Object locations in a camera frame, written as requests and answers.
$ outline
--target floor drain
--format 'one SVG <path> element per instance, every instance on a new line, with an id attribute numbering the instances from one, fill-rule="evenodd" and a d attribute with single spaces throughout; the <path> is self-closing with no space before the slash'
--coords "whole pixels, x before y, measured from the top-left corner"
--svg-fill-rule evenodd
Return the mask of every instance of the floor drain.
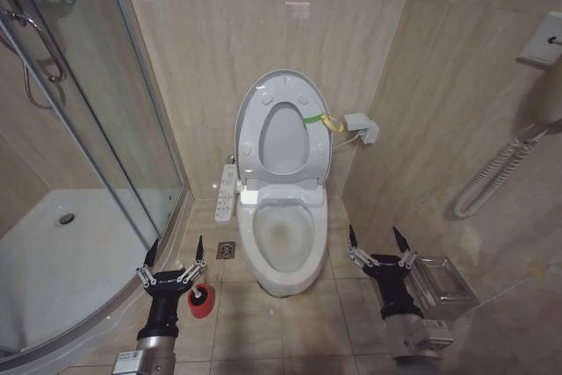
<path id="1" fill-rule="evenodd" d="M 73 213 L 67 213 L 67 214 L 63 214 L 61 217 L 59 217 L 59 223 L 61 223 L 63 226 L 65 224 L 69 224 L 71 223 L 75 218 L 75 215 Z"/>
<path id="2" fill-rule="evenodd" d="M 217 259 L 232 259 L 234 258 L 234 250 L 236 249 L 236 242 L 220 242 L 217 248 Z"/>

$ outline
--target toilet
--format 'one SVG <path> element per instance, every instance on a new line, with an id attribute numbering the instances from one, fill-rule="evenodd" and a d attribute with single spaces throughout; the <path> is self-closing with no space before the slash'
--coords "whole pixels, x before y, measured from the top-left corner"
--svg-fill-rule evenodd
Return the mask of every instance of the toilet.
<path id="1" fill-rule="evenodd" d="M 276 70 L 250 88 L 236 119 L 242 250 L 273 296 L 303 292 L 326 254 L 332 136 L 320 120 L 303 120 L 322 113 L 326 101 L 306 76 Z"/>

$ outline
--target toilet paper holder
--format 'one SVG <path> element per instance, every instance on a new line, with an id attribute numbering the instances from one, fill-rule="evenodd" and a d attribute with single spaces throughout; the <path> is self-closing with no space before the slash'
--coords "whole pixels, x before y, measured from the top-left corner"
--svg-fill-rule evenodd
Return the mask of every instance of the toilet paper holder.
<path id="1" fill-rule="evenodd" d="M 405 281 L 416 305 L 432 319 L 454 321 L 479 304 L 447 256 L 418 256 Z"/>

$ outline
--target shower enclosure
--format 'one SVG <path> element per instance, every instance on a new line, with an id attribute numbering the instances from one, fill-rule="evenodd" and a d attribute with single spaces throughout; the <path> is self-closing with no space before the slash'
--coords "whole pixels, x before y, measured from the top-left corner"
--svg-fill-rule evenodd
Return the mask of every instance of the shower enclosure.
<path id="1" fill-rule="evenodd" d="M 103 319 L 188 185 L 129 0 L 0 0 L 0 371 Z"/>

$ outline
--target light switch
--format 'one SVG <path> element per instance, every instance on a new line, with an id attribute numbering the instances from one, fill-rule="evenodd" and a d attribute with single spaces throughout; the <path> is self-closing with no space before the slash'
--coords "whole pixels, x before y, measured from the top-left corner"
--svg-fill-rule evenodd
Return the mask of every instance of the light switch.
<path id="1" fill-rule="evenodd" d="M 549 12 L 537 28 L 527 46 L 519 54 L 519 59 L 537 65 L 552 66 L 562 54 L 562 46 L 549 43 L 549 40 L 562 41 L 562 13 Z"/>

